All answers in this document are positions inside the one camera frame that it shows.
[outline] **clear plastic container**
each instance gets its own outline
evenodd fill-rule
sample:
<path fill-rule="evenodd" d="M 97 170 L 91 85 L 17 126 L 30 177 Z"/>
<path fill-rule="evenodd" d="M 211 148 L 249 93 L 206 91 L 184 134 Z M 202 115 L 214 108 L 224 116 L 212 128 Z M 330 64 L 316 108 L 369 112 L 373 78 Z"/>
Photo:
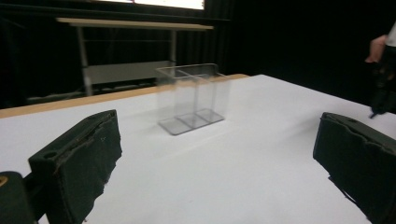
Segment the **clear plastic container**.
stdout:
<path fill-rule="evenodd" d="M 178 135 L 224 120 L 230 79 L 215 64 L 157 69 L 158 124 Z"/>

